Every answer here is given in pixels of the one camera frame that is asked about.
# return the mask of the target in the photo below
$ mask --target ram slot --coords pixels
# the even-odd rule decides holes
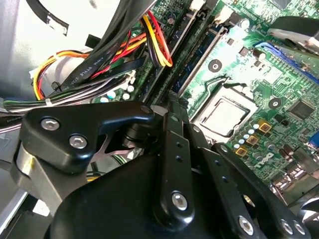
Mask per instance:
[[[187,86],[194,79],[200,67],[226,32],[227,29],[225,27],[210,28],[202,36],[197,44],[198,47],[190,53],[186,64],[184,64],[182,71],[178,75],[178,81],[173,86],[173,91],[178,93],[179,97],[185,92]]]

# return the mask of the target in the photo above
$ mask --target screw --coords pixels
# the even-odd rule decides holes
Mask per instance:
[[[221,148],[221,150],[223,150],[225,153],[228,152],[228,149],[227,149],[224,145],[221,145],[220,148]]]
[[[294,225],[295,225],[295,228],[302,234],[302,235],[305,235],[306,232],[305,230],[303,229],[302,226],[300,226],[300,224],[296,221],[294,221]]]
[[[149,114],[151,112],[150,108],[148,108],[147,106],[141,106],[141,110],[146,114]]]
[[[197,127],[197,126],[193,126],[193,129],[197,132],[197,133],[199,133],[200,132],[200,129]]]
[[[171,119],[172,119],[173,121],[178,122],[178,118],[176,118],[175,116],[171,116]]]
[[[181,193],[173,193],[171,199],[173,204],[181,211],[185,211],[187,209],[187,200]]]
[[[281,226],[283,227],[283,229],[285,229],[286,232],[288,232],[290,235],[294,234],[293,229],[289,226],[289,224],[281,219]]]
[[[55,131],[60,127],[60,124],[55,119],[44,119],[41,121],[42,128],[49,130],[49,131]]]
[[[254,228],[246,218],[244,218],[243,216],[239,216],[238,222],[245,233],[247,233],[250,236],[254,234]]]
[[[70,145],[77,149],[85,148],[88,144],[86,139],[79,135],[74,135],[69,139]]]

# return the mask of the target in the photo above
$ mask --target cable tie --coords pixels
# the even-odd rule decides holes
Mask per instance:
[[[48,107],[52,107],[53,106],[50,98],[45,99],[45,103],[46,103],[46,106],[48,106]]]

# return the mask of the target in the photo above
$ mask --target yellow wire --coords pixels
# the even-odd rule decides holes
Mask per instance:
[[[73,51],[64,51],[64,52],[60,52],[59,54],[56,55],[56,57],[61,57],[61,56],[72,56],[72,57],[83,57],[85,58],[84,55],[87,56],[87,54],[79,54],[79,53],[75,53]],[[38,100],[41,100],[41,96],[39,94],[38,88],[37,88],[37,82],[38,82],[38,77],[39,74],[41,72],[41,70],[46,67],[49,64],[52,64],[56,61],[56,57],[50,57],[48,60],[46,60],[41,66],[39,66],[34,74],[33,77],[33,90],[35,93],[35,96]]]
[[[158,41],[156,39],[156,36],[155,36],[155,33],[154,33],[154,30],[152,28],[152,25],[151,25],[151,22],[149,21],[148,17],[147,16],[143,16],[143,19],[148,27],[148,30],[150,32],[150,35],[151,35],[151,38],[152,38],[152,41],[154,43],[154,48],[155,48],[155,51],[156,51],[156,54],[159,58],[159,62],[162,66],[168,66],[168,67],[172,67],[172,64],[170,64],[167,59],[165,58],[165,56],[163,55],[162,51],[160,50],[160,47],[159,47],[159,44],[158,44]]]
[[[126,50],[127,50],[127,51],[132,50],[133,48],[135,48],[135,47],[141,45],[141,44],[144,43],[144,42],[146,42],[146,37],[144,37],[143,39],[139,40],[138,42],[136,42],[136,43],[130,45]],[[122,50],[118,51],[118,52],[116,53],[116,55],[120,55],[121,53],[122,53]]]

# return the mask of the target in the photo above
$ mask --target motherboard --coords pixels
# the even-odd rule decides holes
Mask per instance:
[[[310,142],[319,129],[319,56],[316,44],[306,39],[301,50],[278,25],[287,16],[319,19],[319,3],[159,0],[152,11],[174,66],[156,68],[147,60],[134,87],[114,100],[160,105],[173,90],[187,100],[191,122],[207,140],[228,144],[266,184],[284,190],[310,174],[302,160],[318,158],[319,140]]]

